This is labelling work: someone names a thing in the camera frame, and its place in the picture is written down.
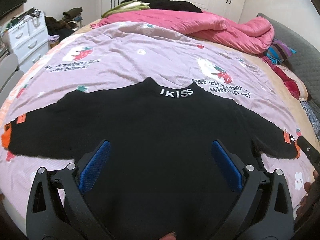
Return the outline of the right hand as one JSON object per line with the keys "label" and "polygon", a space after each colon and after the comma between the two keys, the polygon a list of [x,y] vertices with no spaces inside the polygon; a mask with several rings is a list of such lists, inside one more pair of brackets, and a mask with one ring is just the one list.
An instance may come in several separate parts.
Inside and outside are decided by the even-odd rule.
{"label": "right hand", "polygon": [[313,211],[319,202],[319,174],[313,171],[314,182],[306,182],[304,190],[306,195],[300,201],[300,206],[296,211],[297,219],[301,219],[309,211]]}

